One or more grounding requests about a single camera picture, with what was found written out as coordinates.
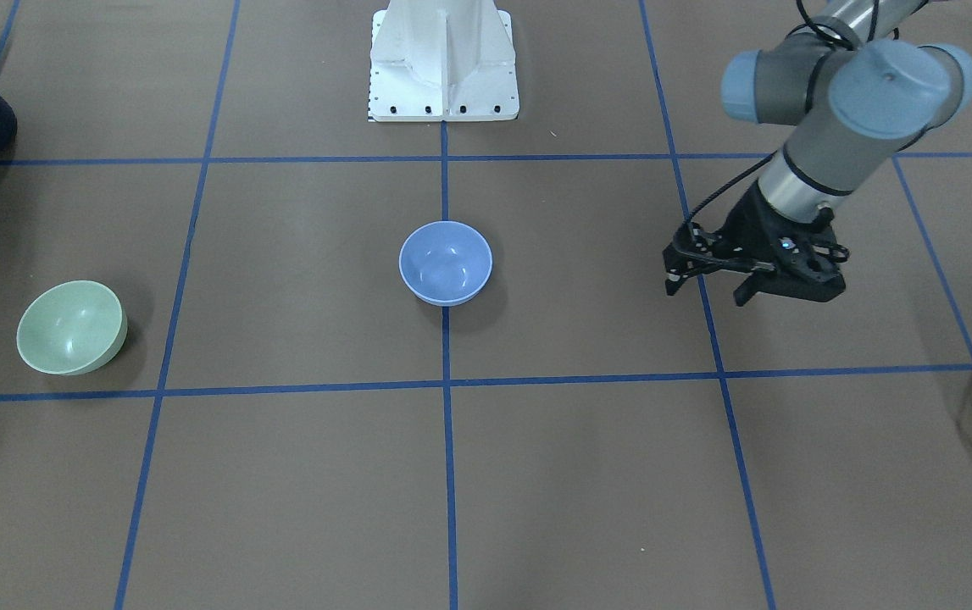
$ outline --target green bowl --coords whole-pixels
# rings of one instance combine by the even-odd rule
[[[128,317],[106,286],[89,280],[49,289],[22,313],[14,342],[30,368],[44,374],[84,374],[120,352]]]

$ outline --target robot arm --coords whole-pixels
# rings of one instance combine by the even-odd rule
[[[730,62],[726,113],[796,129],[722,228],[703,231],[691,216],[675,233],[664,250],[668,294],[722,269],[749,274],[734,293],[740,306],[758,292],[826,302],[846,289],[839,266],[849,254],[830,227],[835,209],[972,96],[963,50],[884,38],[925,3],[833,1],[775,50]]]

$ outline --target bowl rim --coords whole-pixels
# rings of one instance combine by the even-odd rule
[[[407,244],[409,244],[411,240],[414,239],[414,236],[418,235],[421,231],[424,231],[429,227],[434,227],[434,225],[451,225],[452,227],[466,229],[467,231],[470,232],[472,236],[474,236],[475,238],[477,238],[479,242],[481,242],[483,247],[486,247],[486,259],[488,259],[489,262],[489,264],[486,266],[486,277],[483,277],[482,282],[479,283],[478,286],[475,286],[475,289],[471,290],[469,294],[465,295],[465,297],[458,297],[458,298],[428,297],[427,295],[421,294],[419,291],[417,291],[417,289],[415,289],[414,286],[411,285],[411,282],[408,281],[407,274],[403,273],[403,258],[405,253],[407,253]],[[421,225],[417,229],[414,229],[411,232],[411,235],[408,235],[407,239],[403,240],[403,246],[399,248],[399,275],[403,279],[404,285],[407,285],[407,288],[411,290],[411,292],[414,293],[416,297],[420,298],[421,301],[428,302],[428,304],[430,305],[440,306],[440,308],[447,308],[447,306],[452,306],[452,305],[462,305],[463,302],[469,301],[470,298],[473,298],[475,296],[475,294],[478,294],[481,291],[481,289],[486,288],[486,282],[489,282],[490,275],[493,275],[493,248],[489,246],[489,241],[486,239],[486,237],[483,236],[481,232],[478,231],[478,229],[471,227],[471,225],[467,225],[466,223],[459,223],[458,220],[434,220],[432,221],[432,223],[427,223]]]
[[[14,346],[18,348],[18,355],[22,358],[22,362],[27,363],[27,366],[29,366],[30,368],[32,368],[37,372],[43,372],[44,374],[74,374],[75,371],[82,371],[83,369],[86,369],[86,367],[91,366],[92,363],[97,362],[98,359],[103,358],[106,352],[109,352],[111,348],[113,348],[114,344],[116,344],[116,340],[119,339],[119,333],[120,333],[119,325],[121,324],[121,321],[118,321],[117,323],[118,325],[117,335],[114,336],[114,339],[110,341],[110,343],[107,344],[106,347],[101,352],[99,352],[96,357],[87,360],[87,362],[80,364],[80,366],[56,370],[56,369],[48,369],[41,366],[37,366],[37,364],[30,362],[29,357],[25,355],[24,351],[22,351],[22,343],[19,340],[19,335],[22,332],[22,325],[25,324],[25,321],[27,320],[27,317],[30,315],[31,310],[36,307],[38,302],[44,300],[44,298],[47,298],[49,294],[62,291],[62,290],[67,290],[69,286],[76,286],[76,285],[95,286],[96,288],[101,289],[103,292],[109,294],[109,296],[113,298],[114,310],[116,310],[117,316],[121,320],[123,320],[123,318],[125,317],[125,308],[123,308],[123,305],[121,305],[120,297],[117,297],[117,293],[113,292],[113,290],[111,290],[109,286],[103,285],[102,282],[96,282],[94,280],[71,280],[71,281],[66,281],[64,283],[59,283],[59,285],[55,285],[53,286],[53,288],[48,289],[45,292],[42,292],[40,295],[37,295],[37,298],[35,298],[35,300],[30,302],[30,304],[27,305],[27,308],[25,308],[25,311],[22,312],[22,317],[19,318],[18,320],[18,327],[14,329]]]

